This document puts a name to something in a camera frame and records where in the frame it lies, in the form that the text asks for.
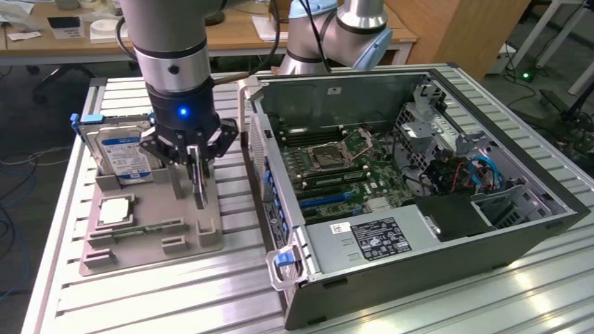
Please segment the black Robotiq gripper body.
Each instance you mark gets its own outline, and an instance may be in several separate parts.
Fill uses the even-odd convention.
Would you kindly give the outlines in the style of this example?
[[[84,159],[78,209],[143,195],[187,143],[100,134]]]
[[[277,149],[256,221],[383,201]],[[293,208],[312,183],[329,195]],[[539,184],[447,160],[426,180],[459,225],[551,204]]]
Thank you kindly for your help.
[[[172,93],[147,84],[157,135],[176,145],[196,145],[205,157],[215,156],[208,141],[220,127],[212,87],[212,83],[203,83],[189,91]]]

